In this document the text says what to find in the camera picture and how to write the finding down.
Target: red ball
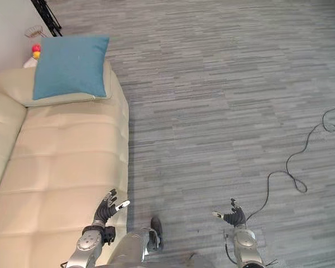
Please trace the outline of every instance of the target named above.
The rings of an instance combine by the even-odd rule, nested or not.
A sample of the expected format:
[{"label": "red ball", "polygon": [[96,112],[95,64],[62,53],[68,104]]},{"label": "red ball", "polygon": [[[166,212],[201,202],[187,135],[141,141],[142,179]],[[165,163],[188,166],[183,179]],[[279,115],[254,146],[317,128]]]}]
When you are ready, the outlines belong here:
[{"label": "red ball", "polygon": [[41,52],[41,45],[40,44],[34,44],[32,46],[32,52]]}]

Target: electrical wire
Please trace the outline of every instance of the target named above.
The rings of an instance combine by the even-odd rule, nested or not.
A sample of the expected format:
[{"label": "electrical wire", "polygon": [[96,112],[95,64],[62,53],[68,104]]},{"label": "electrical wire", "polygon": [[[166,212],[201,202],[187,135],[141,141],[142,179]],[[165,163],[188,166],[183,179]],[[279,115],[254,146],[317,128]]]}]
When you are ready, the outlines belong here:
[{"label": "electrical wire", "polygon": [[272,260],[270,263],[266,264],[266,266],[270,266],[270,265],[275,265],[275,264],[277,264],[277,263],[278,263],[277,260],[278,260],[278,259]]},{"label": "electrical wire", "polygon": [[294,188],[301,192],[301,193],[306,193],[308,191],[308,187],[307,185],[302,182],[301,180],[299,180],[298,178],[296,178],[289,170],[288,168],[288,163],[289,161],[292,159],[293,156],[295,155],[298,155],[298,154],[302,154],[303,152],[306,151],[307,147],[308,147],[308,144],[309,144],[309,139],[310,139],[310,136],[311,134],[319,127],[319,126],[323,126],[324,130],[329,132],[329,133],[332,133],[335,131],[335,125],[334,124],[331,124],[333,126],[332,129],[328,129],[326,127],[326,124],[325,124],[325,116],[327,113],[331,112],[331,111],[335,111],[335,108],[332,108],[330,110],[327,110],[326,112],[323,113],[322,115],[322,121],[321,123],[317,124],[316,126],[313,127],[313,129],[308,133],[308,136],[307,136],[307,140],[305,142],[305,145],[304,145],[304,148],[301,150],[301,151],[298,151],[298,152],[295,152],[294,154],[290,155],[287,159],[287,161],[285,162],[285,170],[276,170],[276,171],[273,171],[271,172],[270,174],[268,174],[267,176],[267,197],[264,201],[264,204],[262,205],[262,207],[258,210],[256,210],[255,212],[253,212],[251,215],[249,215],[246,219],[246,222],[252,217],[254,216],[255,214],[257,214],[259,211],[261,211],[262,209],[264,209],[264,207],[266,206],[267,202],[268,202],[268,199],[269,199],[269,192],[270,192],[270,185],[269,185],[269,180],[270,180],[270,177],[273,175],[273,174],[276,174],[276,173],[283,173],[283,174],[286,174],[289,178],[291,178],[293,180],[293,183],[294,183]]},{"label": "electrical wire", "polygon": [[233,264],[237,264],[237,262],[235,262],[234,260],[232,260],[232,258],[230,257],[230,255],[229,255],[229,253],[228,253],[227,242],[226,242],[226,244],[224,244],[224,249],[226,250],[226,254],[227,254],[227,257],[229,258],[229,260],[230,260]]},{"label": "electrical wire", "polygon": [[67,263],[68,263],[67,261],[66,261],[66,262],[63,262],[63,263],[61,263],[61,264],[60,264],[61,268],[66,268],[66,266],[67,266]]}]

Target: toy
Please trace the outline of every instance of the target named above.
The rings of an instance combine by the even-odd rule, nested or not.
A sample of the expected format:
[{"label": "toy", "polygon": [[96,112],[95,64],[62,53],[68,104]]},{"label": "toy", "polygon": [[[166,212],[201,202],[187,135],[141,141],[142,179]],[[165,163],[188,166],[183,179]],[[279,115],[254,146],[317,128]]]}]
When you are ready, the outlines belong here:
[{"label": "toy", "polygon": [[39,51],[35,51],[34,53],[32,53],[32,57],[35,59],[35,60],[38,60],[39,57],[40,57],[40,52]]},{"label": "toy", "polygon": [[33,52],[41,52],[41,45],[40,44],[34,44],[33,46],[32,46],[32,53]]}]

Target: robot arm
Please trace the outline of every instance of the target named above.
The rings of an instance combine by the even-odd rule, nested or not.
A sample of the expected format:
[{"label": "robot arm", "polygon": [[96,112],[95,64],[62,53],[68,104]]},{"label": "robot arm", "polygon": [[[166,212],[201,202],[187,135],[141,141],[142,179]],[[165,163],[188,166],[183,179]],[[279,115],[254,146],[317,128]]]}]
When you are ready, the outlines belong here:
[{"label": "robot arm", "polygon": [[95,212],[92,225],[83,229],[82,236],[77,241],[76,250],[67,262],[66,268],[93,268],[102,253],[104,244],[110,245],[114,242],[116,230],[112,226],[106,227],[106,223],[120,209],[130,204],[127,200],[116,207],[114,204],[117,200],[114,197],[116,194],[116,190],[113,189],[103,198]]},{"label": "robot arm", "polygon": [[257,250],[255,234],[247,228],[246,217],[242,208],[231,198],[231,214],[213,212],[213,215],[234,226],[234,255],[238,268],[265,268],[264,262]]}]

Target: blue pillow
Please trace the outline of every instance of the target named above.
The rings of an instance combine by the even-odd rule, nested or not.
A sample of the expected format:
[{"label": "blue pillow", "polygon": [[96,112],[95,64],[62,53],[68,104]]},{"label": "blue pillow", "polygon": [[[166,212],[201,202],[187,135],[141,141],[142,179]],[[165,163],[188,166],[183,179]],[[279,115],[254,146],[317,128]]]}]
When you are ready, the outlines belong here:
[{"label": "blue pillow", "polygon": [[103,63],[109,37],[43,38],[32,99],[71,93],[106,97]]}]

